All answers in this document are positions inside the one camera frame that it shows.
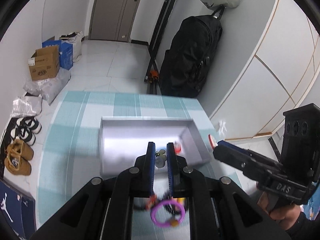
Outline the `person's right hand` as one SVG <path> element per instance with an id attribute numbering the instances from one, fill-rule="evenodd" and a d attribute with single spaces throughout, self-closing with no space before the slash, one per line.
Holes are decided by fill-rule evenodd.
<path id="1" fill-rule="evenodd" d="M 270 216 L 271 219 L 279 221 L 279 226 L 283 230 L 289 230 L 297 221 L 301 208 L 296 204 L 290 204 L 284 207 L 279 207 L 273 211 L 267 211 L 269 205 L 268 195 L 263 192 L 257 204 Z"/>

